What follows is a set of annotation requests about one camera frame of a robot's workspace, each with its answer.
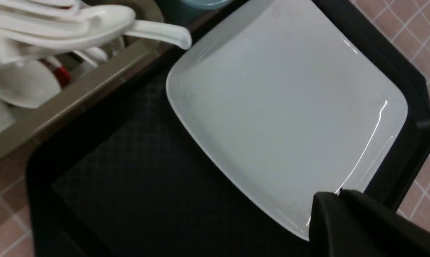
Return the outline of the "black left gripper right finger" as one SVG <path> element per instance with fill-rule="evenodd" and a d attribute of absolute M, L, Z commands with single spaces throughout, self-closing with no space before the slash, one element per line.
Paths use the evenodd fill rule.
<path fill-rule="evenodd" d="M 343 189 L 339 197 L 388 257 L 430 257 L 430 232 L 359 191 Z"/>

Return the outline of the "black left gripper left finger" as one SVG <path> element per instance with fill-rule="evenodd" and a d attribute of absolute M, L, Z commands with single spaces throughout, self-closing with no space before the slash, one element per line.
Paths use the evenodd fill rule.
<path fill-rule="evenodd" d="M 313 196 L 309 243 L 313 257 L 385 257 L 347 205 L 330 192 Z"/>

